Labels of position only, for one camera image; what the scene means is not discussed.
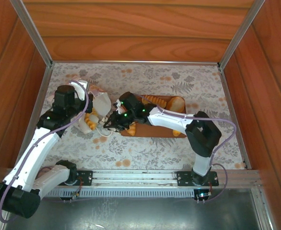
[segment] metal floor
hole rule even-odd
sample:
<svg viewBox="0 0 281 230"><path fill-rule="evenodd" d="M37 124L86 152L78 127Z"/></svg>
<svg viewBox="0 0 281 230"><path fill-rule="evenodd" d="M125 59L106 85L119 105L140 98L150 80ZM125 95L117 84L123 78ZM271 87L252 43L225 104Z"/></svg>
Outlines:
<svg viewBox="0 0 281 230"><path fill-rule="evenodd" d="M43 201L30 219L5 230L257 230L250 190L228 189L215 201L188 198L93 198L72 204Z"/></svg>

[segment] patterned table surface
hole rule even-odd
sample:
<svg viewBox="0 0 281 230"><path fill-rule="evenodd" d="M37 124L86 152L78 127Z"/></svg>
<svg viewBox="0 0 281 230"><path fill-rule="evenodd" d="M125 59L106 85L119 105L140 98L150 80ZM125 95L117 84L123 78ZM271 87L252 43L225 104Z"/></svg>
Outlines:
<svg viewBox="0 0 281 230"><path fill-rule="evenodd" d="M76 75L107 91L113 102L126 91L179 95L186 100L187 113L202 110L210 117L230 119L216 66L57 63L46 98ZM42 113L49 108L45 100ZM233 130L227 123L216 125L222 132L221 141ZM61 159L85 169L190 170L195 153L187 138L136 138L118 134L106 138L96 130L85 135L71 127L53 147L43 166L54 165ZM237 139L226 143L213 162L221 163L226 169L243 169Z"/></svg>

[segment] wooden wall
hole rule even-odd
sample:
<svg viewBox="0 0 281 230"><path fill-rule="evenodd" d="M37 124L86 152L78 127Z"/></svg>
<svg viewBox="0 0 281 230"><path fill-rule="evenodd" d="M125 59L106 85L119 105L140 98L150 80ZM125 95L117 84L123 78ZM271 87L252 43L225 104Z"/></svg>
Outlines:
<svg viewBox="0 0 281 230"><path fill-rule="evenodd" d="M45 69L10 1L0 0L0 180L14 166Z"/></svg>
<svg viewBox="0 0 281 230"><path fill-rule="evenodd" d="M281 229L281 0L267 0L224 70L253 169Z"/></svg>
<svg viewBox="0 0 281 230"><path fill-rule="evenodd" d="M54 60L219 62L254 0L24 0Z"/></svg>

